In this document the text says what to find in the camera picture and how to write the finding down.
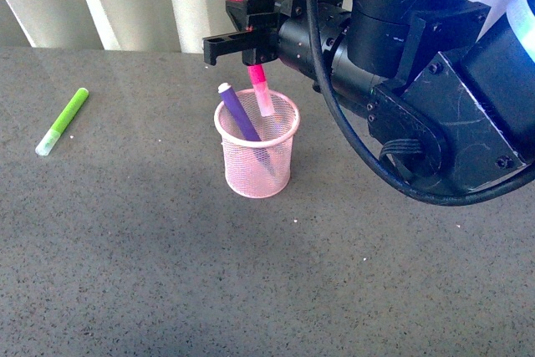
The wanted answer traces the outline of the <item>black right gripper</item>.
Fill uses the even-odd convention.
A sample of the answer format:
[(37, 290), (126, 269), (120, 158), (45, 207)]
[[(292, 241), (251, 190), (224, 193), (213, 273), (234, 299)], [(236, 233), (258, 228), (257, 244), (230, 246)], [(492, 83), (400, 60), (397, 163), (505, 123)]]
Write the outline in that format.
[(364, 117), (410, 116), (388, 86), (407, 65), (411, 0), (353, 0), (351, 11), (340, 0), (286, 0), (278, 36), (263, 30), (278, 27), (275, 1), (226, 0), (238, 32), (204, 38), (204, 62), (216, 65), (220, 56), (241, 53), (242, 63), (253, 66), (279, 56), (316, 81), (335, 115), (343, 105)]

